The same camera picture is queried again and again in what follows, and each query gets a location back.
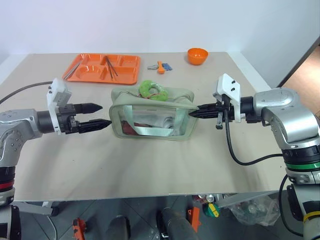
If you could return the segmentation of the green yellow round toy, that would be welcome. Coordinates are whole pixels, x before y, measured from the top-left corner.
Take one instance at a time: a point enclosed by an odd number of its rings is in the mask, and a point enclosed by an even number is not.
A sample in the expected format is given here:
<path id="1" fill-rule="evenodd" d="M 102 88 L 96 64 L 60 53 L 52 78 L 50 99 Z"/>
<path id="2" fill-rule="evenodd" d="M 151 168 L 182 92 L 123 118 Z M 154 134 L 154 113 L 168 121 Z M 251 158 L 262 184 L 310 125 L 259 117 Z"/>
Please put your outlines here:
<path id="1" fill-rule="evenodd" d="M 208 217 L 218 218 L 220 216 L 220 210 L 214 203 L 208 203 L 204 206 L 204 214 Z"/>

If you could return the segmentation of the orange compartment tray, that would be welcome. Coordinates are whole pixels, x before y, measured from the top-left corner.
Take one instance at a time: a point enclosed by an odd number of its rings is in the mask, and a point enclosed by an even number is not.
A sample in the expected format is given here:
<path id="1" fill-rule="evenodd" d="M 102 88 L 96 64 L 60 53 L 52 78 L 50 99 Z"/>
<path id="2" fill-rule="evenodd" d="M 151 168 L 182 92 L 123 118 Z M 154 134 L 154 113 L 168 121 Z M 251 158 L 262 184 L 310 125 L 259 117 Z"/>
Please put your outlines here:
<path id="1" fill-rule="evenodd" d="M 109 57 L 118 76 L 114 73 L 113 80 L 106 64 L 105 56 Z M 109 53 L 80 53 L 62 75 L 63 80 L 70 82 L 134 85 L 138 81 L 141 58 L 137 55 Z"/>

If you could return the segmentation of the red drink can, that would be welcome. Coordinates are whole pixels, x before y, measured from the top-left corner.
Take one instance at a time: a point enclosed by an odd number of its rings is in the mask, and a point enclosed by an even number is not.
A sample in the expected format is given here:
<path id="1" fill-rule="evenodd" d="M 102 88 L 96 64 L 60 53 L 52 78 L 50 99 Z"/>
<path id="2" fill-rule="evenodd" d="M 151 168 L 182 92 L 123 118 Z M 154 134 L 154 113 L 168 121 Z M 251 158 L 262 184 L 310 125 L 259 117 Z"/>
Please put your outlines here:
<path id="1" fill-rule="evenodd" d="M 198 194 L 197 200 L 202 204 L 213 203 L 215 201 L 215 196 L 213 194 Z"/>

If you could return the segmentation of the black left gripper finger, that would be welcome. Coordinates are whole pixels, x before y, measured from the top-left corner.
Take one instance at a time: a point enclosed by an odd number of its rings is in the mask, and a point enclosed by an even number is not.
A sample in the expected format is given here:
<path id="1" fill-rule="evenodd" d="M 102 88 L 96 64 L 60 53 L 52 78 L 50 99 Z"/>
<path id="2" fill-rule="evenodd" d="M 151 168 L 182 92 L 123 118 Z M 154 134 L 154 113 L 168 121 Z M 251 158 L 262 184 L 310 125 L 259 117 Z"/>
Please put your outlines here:
<path id="1" fill-rule="evenodd" d="M 111 120 L 94 119 L 87 122 L 80 122 L 78 125 L 78 133 L 88 133 L 102 130 L 112 124 Z"/>
<path id="2" fill-rule="evenodd" d="M 95 103 L 79 103 L 74 105 L 74 111 L 75 114 L 92 114 L 99 110 L 101 110 L 103 107 L 101 105 L 95 104 Z"/>

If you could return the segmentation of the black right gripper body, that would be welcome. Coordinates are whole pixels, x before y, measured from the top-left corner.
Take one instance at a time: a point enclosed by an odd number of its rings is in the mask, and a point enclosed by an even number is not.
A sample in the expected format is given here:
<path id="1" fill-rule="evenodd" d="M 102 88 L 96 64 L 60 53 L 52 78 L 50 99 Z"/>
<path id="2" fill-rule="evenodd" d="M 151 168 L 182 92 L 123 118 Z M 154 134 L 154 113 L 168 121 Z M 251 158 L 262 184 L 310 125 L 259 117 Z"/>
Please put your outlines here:
<path id="1" fill-rule="evenodd" d="M 221 100 L 216 101 L 217 122 L 215 128 L 217 130 L 223 129 L 223 123 L 226 123 L 226 116 L 228 116 L 228 122 L 235 120 L 235 110 L 231 103 L 231 98 L 227 95 L 223 95 Z"/>

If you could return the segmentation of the red item inside pouch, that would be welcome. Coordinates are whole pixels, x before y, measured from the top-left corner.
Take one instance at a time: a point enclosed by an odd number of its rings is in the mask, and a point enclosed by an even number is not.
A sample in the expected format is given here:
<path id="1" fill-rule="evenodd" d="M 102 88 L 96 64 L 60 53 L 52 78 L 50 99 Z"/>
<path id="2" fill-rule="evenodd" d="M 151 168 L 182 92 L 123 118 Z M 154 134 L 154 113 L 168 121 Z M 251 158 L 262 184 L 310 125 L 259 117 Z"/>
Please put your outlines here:
<path id="1" fill-rule="evenodd" d="M 150 128 L 151 125 L 148 124 L 140 124 L 140 123 L 134 123 L 135 127 L 146 127 L 146 128 Z M 127 121 L 121 121 L 121 127 L 122 127 L 122 132 L 123 134 L 127 135 L 127 136 L 140 136 L 139 133 L 137 133 L 130 125 Z"/>

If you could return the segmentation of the green clear-front zip pouch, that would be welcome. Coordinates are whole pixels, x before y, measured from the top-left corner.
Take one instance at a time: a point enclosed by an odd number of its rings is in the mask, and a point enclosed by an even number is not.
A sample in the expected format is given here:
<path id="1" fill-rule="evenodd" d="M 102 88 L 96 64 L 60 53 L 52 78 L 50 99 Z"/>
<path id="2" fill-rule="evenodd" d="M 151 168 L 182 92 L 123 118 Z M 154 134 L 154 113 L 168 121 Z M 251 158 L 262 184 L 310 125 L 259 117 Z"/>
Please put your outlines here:
<path id="1" fill-rule="evenodd" d="M 138 86 L 116 87 L 111 91 L 112 106 L 109 108 L 109 117 L 112 121 L 114 134 L 120 138 L 146 138 L 164 139 L 174 141 L 187 140 L 192 134 L 197 118 L 189 113 L 196 111 L 194 93 L 185 88 L 164 87 L 168 92 L 167 101 L 157 101 L 142 98 Z M 152 127 L 134 126 L 134 123 L 146 124 L 153 116 L 175 117 L 174 125 L 180 130 L 178 135 L 158 136 Z M 125 135 L 122 131 L 121 121 L 128 124 L 140 135 Z"/>

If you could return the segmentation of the dark chopstick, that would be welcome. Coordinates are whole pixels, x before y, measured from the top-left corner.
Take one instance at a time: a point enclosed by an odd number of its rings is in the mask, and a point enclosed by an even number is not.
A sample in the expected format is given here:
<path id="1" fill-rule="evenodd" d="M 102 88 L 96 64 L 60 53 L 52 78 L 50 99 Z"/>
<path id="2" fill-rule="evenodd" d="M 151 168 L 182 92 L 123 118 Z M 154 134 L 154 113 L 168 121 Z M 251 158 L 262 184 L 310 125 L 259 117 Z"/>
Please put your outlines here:
<path id="1" fill-rule="evenodd" d="M 105 56 L 105 63 L 107 65 L 107 67 L 108 67 L 110 78 L 111 78 L 111 80 L 113 80 L 112 66 L 110 64 L 110 61 L 109 61 L 109 58 L 108 58 L 107 55 Z"/>
<path id="2" fill-rule="evenodd" d="M 118 73 L 117 73 L 116 69 L 114 68 L 114 66 L 112 65 L 112 63 L 111 63 L 108 55 L 106 56 L 106 60 L 107 60 L 108 65 L 110 66 L 110 68 L 111 68 L 111 69 L 113 70 L 113 72 L 115 73 L 115 75 L 118 76 Z"/>

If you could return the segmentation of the orange plastic bowl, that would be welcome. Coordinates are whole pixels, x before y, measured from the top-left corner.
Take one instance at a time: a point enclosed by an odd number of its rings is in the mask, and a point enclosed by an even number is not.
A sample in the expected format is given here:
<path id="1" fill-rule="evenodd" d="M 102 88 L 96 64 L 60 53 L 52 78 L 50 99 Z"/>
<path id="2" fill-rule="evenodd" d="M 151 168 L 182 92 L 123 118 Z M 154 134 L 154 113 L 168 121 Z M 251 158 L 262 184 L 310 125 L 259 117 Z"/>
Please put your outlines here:
<path id="1" fill-rule="evenodd" d="M 206 61 L 208 55 L 209 53 L 207 50 L 193 47 L 187 51 L 187 60 L 191 65 L 198 66 Z"/>

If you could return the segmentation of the orange plastic bracket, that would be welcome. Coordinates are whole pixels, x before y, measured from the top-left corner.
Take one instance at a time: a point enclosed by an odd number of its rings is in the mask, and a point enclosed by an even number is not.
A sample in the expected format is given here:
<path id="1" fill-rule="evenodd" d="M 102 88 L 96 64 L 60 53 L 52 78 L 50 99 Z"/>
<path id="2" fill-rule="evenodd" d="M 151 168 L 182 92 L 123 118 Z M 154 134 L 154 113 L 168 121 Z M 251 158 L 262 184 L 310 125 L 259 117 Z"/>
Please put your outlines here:
<path id="1" fill-rule="evenodd" d="M 85 232 L 87 230 L 86 222 L 83 219 L 76 218 L 72 221 L 73 237 L 75 240 L 86 240 Z"/>
<path id="2" fill-rule="evenodd" d="M 200 208 L 192 207 L 187 210 L 187 218 L 189 223 L 191 224 L 193 230 L 197 233 L 198 229 L 201 225 L 200 222 Z"/>

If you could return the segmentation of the grey metal table strut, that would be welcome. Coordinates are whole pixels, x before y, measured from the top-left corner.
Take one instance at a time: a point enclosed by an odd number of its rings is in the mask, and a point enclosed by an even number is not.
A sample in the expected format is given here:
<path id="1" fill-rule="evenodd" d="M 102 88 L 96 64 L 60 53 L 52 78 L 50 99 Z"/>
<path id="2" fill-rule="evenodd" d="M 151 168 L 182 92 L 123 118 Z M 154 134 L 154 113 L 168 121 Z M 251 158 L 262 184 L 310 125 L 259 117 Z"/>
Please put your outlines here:
<path id="1" fill-rule="evenodd" d="M 217 200 L 215 204 L 219 208 L 227 208 L 242 202 L 247 202 L 256 198 L 272 195 L 276 193 L 276 190 L 271 191 L 259 191 L 259 192 L 244 192 L 244 193 L 220 193 L 217 194 Z"/>
<path id="2" fill-rule="evenodd" d="M 54 212 L 52 201 L 42 201 L 41 205 L 36 205 L 34 202 L 27 203 L 22 201 L 14 201 L 12 204 L 18 207 L 19 211 L 23 213 L 51 216 Z"/>

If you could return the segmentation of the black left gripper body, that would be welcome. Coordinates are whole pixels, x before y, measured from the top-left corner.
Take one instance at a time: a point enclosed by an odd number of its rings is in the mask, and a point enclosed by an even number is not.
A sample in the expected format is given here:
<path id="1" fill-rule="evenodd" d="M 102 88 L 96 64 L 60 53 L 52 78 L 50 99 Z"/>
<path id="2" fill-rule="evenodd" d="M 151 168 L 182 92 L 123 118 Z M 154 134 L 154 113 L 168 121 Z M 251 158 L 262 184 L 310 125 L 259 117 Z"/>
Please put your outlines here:
<path id="1" fill-rule="evenodd" d="M 73 134 L 79 132 L 80 122 L 75 120 L 75 116 L 81 112 L 80 104 L 69 103 L 58 107 L 57 120 L 62 133 Z"/>

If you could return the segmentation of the brown wooden door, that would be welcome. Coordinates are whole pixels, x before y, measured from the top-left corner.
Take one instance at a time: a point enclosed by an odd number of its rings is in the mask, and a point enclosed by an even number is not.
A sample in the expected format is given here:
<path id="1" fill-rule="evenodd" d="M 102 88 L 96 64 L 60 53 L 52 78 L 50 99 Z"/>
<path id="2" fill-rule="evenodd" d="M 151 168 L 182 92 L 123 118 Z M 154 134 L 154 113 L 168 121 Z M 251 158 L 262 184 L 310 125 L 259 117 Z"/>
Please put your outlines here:
<path id="1" fill-rule="evenodd" d="M 320 97 L 320 36 L 277 85 L 303 97 Z"/>

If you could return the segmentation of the clear plastic bag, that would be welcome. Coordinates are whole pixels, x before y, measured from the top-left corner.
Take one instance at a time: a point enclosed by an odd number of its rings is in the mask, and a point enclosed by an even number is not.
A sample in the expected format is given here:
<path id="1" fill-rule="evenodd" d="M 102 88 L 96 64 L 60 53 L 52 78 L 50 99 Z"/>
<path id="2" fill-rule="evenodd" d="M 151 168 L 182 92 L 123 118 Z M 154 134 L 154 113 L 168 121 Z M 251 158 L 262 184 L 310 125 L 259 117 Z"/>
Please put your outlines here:
<path id="1" fill-rule="evenodd" d="M 235 218 L 244 225 L 273 226 L 281 216 L 277 199 L 262 196 L 229 206 Z"/>

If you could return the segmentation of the dark rounded shape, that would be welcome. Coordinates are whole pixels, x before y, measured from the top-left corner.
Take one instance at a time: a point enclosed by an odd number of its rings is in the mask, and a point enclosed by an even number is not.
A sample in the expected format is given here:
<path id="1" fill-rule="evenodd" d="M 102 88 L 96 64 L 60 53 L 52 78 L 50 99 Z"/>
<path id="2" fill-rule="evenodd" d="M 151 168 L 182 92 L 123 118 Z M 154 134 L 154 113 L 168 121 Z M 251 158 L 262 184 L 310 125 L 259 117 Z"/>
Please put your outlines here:
<path id="1" fill-rule="evenodd" d="M 185 217 L 170 207 L 156 213 L 159 240 L 200 240 Z"/>

